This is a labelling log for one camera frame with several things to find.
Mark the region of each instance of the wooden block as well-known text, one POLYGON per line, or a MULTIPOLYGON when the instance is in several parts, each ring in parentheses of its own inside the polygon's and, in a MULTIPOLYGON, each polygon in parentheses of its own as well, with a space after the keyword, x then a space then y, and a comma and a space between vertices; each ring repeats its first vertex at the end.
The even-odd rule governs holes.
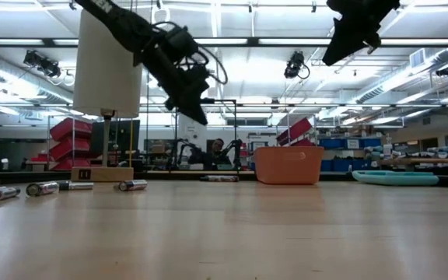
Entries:
POLYGON ((74 167, 71 180, 79 182, 134 180, 134 169, 130 167, 74 167))

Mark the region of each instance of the computer monitor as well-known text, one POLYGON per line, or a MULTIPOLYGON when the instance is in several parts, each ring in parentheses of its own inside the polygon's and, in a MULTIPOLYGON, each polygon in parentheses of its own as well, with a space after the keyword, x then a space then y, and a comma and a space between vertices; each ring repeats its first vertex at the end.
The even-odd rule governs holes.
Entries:
MULTIPOLYGON (((90 152, 95 154, 103 153, 103 128, 104 122, 93 123, 93 133, 91 134, 90 152)), ((139 120, 132 121, 132 150, 138 149, 139 120)), ((117 151, 128 151, 131 148, 131 121, 111 121, 110 133, 108 137, 108 151, 114 151, 114 145, 118 145, 117 151)))

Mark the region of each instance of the teal tray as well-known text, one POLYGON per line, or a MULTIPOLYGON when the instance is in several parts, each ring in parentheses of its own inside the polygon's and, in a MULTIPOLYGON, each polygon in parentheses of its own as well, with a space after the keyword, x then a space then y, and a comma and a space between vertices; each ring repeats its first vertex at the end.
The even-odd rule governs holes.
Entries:
POLYGON ((427 172, 354 171, 352 176, 359 182, 386 186, 432 186, 439 178, 427 172))

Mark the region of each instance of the orange plastic bin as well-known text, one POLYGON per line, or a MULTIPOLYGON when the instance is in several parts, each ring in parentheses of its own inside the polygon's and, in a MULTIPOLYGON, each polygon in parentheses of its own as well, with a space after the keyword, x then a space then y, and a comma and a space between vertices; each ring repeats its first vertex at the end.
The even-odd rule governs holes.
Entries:
POLYGON ((319 182, 323 147, 262 147, 255 151, 257 179, 265 184, 319 182))

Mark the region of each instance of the white cylindrical container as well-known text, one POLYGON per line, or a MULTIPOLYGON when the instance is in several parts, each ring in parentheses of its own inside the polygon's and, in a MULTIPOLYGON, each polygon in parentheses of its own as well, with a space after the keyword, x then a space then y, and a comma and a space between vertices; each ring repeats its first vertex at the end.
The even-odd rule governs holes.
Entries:
POLYGON ((95 116, 138 117, 142 68, 133 54, 86 10, 81 12, 74 110, 95 116))

